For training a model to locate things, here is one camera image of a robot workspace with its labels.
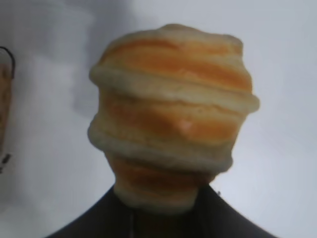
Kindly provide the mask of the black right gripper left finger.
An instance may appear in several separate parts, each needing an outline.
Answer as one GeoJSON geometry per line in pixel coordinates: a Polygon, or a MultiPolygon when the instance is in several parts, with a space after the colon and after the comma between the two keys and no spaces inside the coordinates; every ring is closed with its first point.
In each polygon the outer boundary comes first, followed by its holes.
{"type": "Polygon", "coordinates": [[[77,219],[49,235],[50,238],[134,238],[134,212],[111,187],[77,219]]]}

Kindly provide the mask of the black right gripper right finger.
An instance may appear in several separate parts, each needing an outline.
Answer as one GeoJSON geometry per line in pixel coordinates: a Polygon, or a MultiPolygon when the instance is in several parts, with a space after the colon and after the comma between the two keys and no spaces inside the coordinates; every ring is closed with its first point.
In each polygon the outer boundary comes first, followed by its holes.
{"type": "Polygon", "coordinates": [[[135,212],[137,238],[270,238],[226,203],[210,186],[200,189],[192,210],[180,215],[135,212]]]}

